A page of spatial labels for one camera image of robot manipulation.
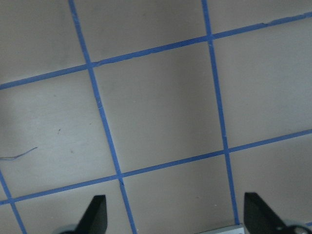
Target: blue line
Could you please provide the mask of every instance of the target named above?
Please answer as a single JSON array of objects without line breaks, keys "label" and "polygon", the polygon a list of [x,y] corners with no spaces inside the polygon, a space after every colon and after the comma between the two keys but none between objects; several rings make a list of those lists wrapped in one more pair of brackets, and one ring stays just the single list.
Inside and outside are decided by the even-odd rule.
[{"label": "blue line", "polygon": [[163,169],[163,168],[167,168],[167,167],[173,167],[176,165],[185,164],[188,162],[194,162],[194,161],[202,160],[205,158],[219,156],[223,153],[224,153],[223,150],[215,151],[215,152],[204,154],[204,155],[198,155],[198,156],[194,156],[194,157],[180,159],[180,160],[173,161],[173,162],[167,162],[167,163],[159,164],[156,166],[151,166],[151,167],[146,167],[146,168],[142,168],[142,169],[138,169],[138,170],[134,170],[134,171],[130,171],[130,172],[125,172],[122,174],[122,176],[123,177],[134,176],[134,175],[141,174],[141,173],[151,172],[151,171],[155,171],[155,170],[159,170],[159,169]]},{"label": "blue line", "polygon": [[189,40],[183,40],[183,41],[179,41],[179,42],[168,44],[168,45],[162,45],[162,46],[158,46],[158,47],[151,48],[151,49],[141,50],[141,51],[125,54],[125,55],[103,59],[101,61],[94,62],[93,64],[95,67],[98,67],[98,66],[102,66],[108,63],[120,62],[120,61],[124,61],[128,59],[133,59],[133,58],[137,58],[137,57],[141,57],[141,56],[145,56],[149,54],[159,53],[159,52],[163,52],[166,50],[172,50],[172,49],[176,49],[176,48],[180,48],[183,46],[188,46],[188,45],[192,45],[196,43],[201,43],[205,41],[207,41],[206,36],[193,38]]},{"label": "blue line", "polygon": [[291,139],[291,138],[295,138],[295,137],[300,137],[300,136],[304,136],[304,135],[308,135],[308,134],[312,134],[312,129],[297,132],[297,133],[291,133],[291,134],[287,134],[287,135],[283,135],[283,136],[278,136],[278,137],[274,137],[274,138],[267,139],[267,140],[261,140],[261,141],[257,141],[257,142],[246,144],[246,145],[232,147],[229,149],[229,152],[246,150],[249,148],[253,148],[253,147],[257,147],[257,146],[261,146],[261,145],[266,145],[266,144],[270,144],[270,143],[274,143],[274,142],[278,142],[278,141],[282,141],[282,140],[287,140],[287,139]]},{"label": "blue line", "polygon": [[233,174],[232,174],[232,168],[231,168],[231,159],[230,159],[230,153],[229,153],[229,147],[228,147],[228,140],[226,137],[225,121],[224,121],[224,116],[223,116],[223,107],[222,107],[222,100],[221,100],[221,91],[220,91],[218,72],[217,72],[217,66],[216,66],[216,60],[215,60],[215,50],[214,50],[212,32],[211,32],[211,27],[210,27],[208,5],[207,5],[206,0],[202,0],[201,3],[203,7],[207,37],[209,38],[208,46],[209,46],[209,52],[210,52],[211,67],[212,67],[213,77],[214,77],[214,89],[215,89],[215,95],[216,95],[216,100],[217,100],[217,105],[218,105],[219,121],[220,121],[225,162],[226,162],[226,167],[227,167],[228,181],[229,181],[229,187],[230,187],[230,193],[231,193],[232,208],[233,208],[235,224],[238,225],[240,222],[239,222],[238,211],[237,211],[237,203],[236,203],[236,197],[235,197],[234,180],[233,180]]},{"label": "blue line", "polygon": [[246,32],[250,32],[250,31],[258,30],[258,29],[262,29],[262,28],[267,28],[267,27],[272,27],[272,26],[276,26],[279,24],[294,22],[297,20],[308,19],[311,17],[312,17],[312,12],[307,12],[307,13],[304,13],[304,14],[298,15],[298,16],[276,19],[276,20],[273,20],[269,23],[258,23],[258,24],[254,24],[254,25],[250,25],[250,26],[246,26],[246,27],[241,27],[241,28],[236,28],[236,29],[221,32],[221,33],[216,33],[216,34],[213,34],[213,37],[214,37],[214,39],[229,37],[229,36],[233,36],[236,34],[246,33]]},{"label": "blue line", "polygon": [[28,199],[32,199],[32,198],[36,198],[36,197],[40,197],[40,196],[56,194],[56,193],[64,192],[64,191],[67,191],[67,190],[78,189],[78,188],[82,188],[82,187],[93,185],[93,184],[99,184],[99,183],[103,183],[103,182],[106,182],[106,181],[111,181],[111,180],[114,180],[114,179],[118,179],[118,176],[117,175],[112,175],[112,176],[107,176],[107,177],[103,177],[103,178],[99,178],[99,179],[93,179],[93,180],[89,180],[89,181],[86,181],[86,182],[81,182],[81,183],[77,183],[77,184],[67,185],[67,186],[64,186],[64,187],[56,188],[56,189],[50,189],[50,190],[46,190],[46,191],[43,191],[43,192],[38,192],[38,193],[34,193],[34,194],[20,196],[20,197],[17,197],[17,198],[13,198],[12,200],[14,202],[24,201],[24,200],[28,200]]},{"label": "blue line", "polygon": [[122,178],[122,174],[121,174],[118,158],[117,158],[117,155],[116,155],[113,139],[112,139],[112,136],[111,136],[111,133],[110,133],[110,129],[109,129],[109,126],[108,126],[108,122],[107,122],[107,118],[106,118],[106,115],[105,115],[105,111],[104,111],[104,108],[103,108],[103,105],[102,105],[102,101],[101,101],[101,98],[100,98],[100,95],[99,95],[97,81],[96,81],[95,74],[94,74],[94,71],[93,71],[93,65],[91,63],[90,56],[89,56],[89,53],[88,53],[88,50],[87,50],[87,46],[86,46],[86,43],[85,43],[85,40],[84,40],[84,37],[83,37],[83,34],[82,34],[82,30],[81,30],[78,14],[77,14],[77,11],[76,11],[76,7],[75,7],[75,4],[74,4],[73,0],[68,0],[68,3],[69,3],[69,7],[70,7],[70,10],[71,10],[71,13],[72,13],[72,17],[73,17],[73,20],[74,20],[74,23],[75,23],[75,28],[76,28],[76,32],[77,32],[77,35],[78,35],[78,39],[79,39],[80,45],[81,45],[81,49],[82,49],[82,52],[83,52],[83,55],[84,55],[84,58],[86,60],[86,64],[87,64],[87,67],[88,67],[88,71],[89,71],[89,75],[90,75],[90,79],[91,79],[91,83],[92,83],[94,96],[95,96],[95,99],[97,101],[97,107],[98,107],[99,114],[100,114],[101,119],[102,119],[102,123],[103,123],[103,127],[104,127],[104,130],[105,130],[105,133],[106,133],[106,137],[107,137],[107,141],[108,141],[108,144],[109,144],[109,148],[111,150],[112,159],[113,159],[115,170],[116,170],[116,173],[117,173],[117,176],[118,176],[120,190],[121,190],[121,194],[122,194],[123,201],[124,201],[124,204],[125,204],[125,208],[126,208],[126,211],[127,211],[127,215],[128,215],[128,218],[129,218],[130,226],[131,226],[133,234],[137,234],[137,229],[136,229],[136,226],[135,226],[135,223],[134,223],[133,215],[132,215],[132,212],[131,212],[129,200],[128,200],[127,193],[126,193],[126,189],[125,189],[125,186],[124,186],[124,183],[123,183],[123,178]]},{"label": "blue line", "polygon": [[79,72],[79,71],[83,71],[86,69],[87,69],[87,65],[80,65],[80,66],[66,68],[63,70],[55,71],[55,72],[45,73],[45,74],[34,76],[34,77],[20,79],[20,80],[8,82],[8,83],[0,84],[0,90],[12,88],[12,87],[19,86],[19,85],[28,84],[28,83],[32,83],[32,82],[36,82],[36,81],[40,81],[40,80],[44,80],[44,79],[49,79],[49,78],[53,78],[53,77],[59,77],[59,76],[65,75],[65,74],[69,74],[69,73],[73,73],[73,72]]},{"label": "blue line", "polygon": [[16,208],[16,206],[15,206],[15,204],[14,204],[14,201],[12,200],[12,196],[11,196],[10,190],[9,190],[9,188],[8,188],[8,186],[7,186],[6,182],[5,182],[5,180],[4,180],[4,177],[3,177],[3,174],[2,174],[1,171],[0,171],[0,182],[1,182],[1,184],[2,184],[2,187],[3,187],[3,190],[4,190],[4,192],[5,192],[5,195],[6,195],[6,197],[8,198],[8,203],[11,204],[13,213],[14,213],[14,215],[15,215],[15,218],[16,218],[18,224],[19,224],[19,227],[20,227],[22,233],[23,233],[23,234],[27,234],[26,229],[25,229],[25,226],[24,226],[24,224],[23,224],[23,221],[21,220],[20,214],[19,214],[19,212],[18,212],[18,210],[17,210],[17,208]]}]

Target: black object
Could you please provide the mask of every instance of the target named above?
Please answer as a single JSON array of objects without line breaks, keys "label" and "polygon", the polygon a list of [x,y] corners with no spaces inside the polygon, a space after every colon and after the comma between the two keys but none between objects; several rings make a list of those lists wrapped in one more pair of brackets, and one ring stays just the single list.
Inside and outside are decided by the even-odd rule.
[{"label": "black object", "polygon": [[303,226],[287,226],[257,193],[245,193],[244,223],[250,234],[312,234]]},{"label": "black object", "polygon": [[97,195],[93,197],[76,229],[60,234],[105,234],[106,229],[106,197],[105,195]]}]

